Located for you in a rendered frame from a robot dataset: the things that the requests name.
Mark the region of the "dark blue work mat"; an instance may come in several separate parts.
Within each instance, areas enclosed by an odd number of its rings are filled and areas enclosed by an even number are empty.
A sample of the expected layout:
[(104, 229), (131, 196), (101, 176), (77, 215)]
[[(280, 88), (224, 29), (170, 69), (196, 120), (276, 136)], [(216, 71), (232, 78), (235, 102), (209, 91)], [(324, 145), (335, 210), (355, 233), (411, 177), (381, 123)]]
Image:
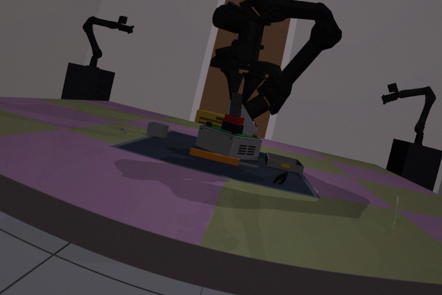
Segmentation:
[[(303, 174), (266, 166), (266, 153), (259, 152), (258, 160), (240, 159), (240, 162), (256, 165), (258, 168), (243, 164), (236, 166), (190, 155), (191, 148), (211, 152), (195, 146), (196, 140), (196, 136), (169, 130), (167, 137), (150, 135), (111, 147), (236, 181), (320, 199)], [(288, 174), (281, 185), (278, 184), (281, 179), (273, 183), (279, 174), (285, 172)]]

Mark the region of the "red power plug with black cables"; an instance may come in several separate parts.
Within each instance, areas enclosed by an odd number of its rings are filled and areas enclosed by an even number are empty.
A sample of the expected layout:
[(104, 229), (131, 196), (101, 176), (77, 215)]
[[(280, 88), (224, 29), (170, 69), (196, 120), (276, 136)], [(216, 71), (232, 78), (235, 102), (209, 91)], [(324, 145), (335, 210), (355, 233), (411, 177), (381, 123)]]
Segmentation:
[(243, 126), (244, 118), (241, 117), (242, 94), (232, 92), (229, 114), (225, 114), (224, 121)]

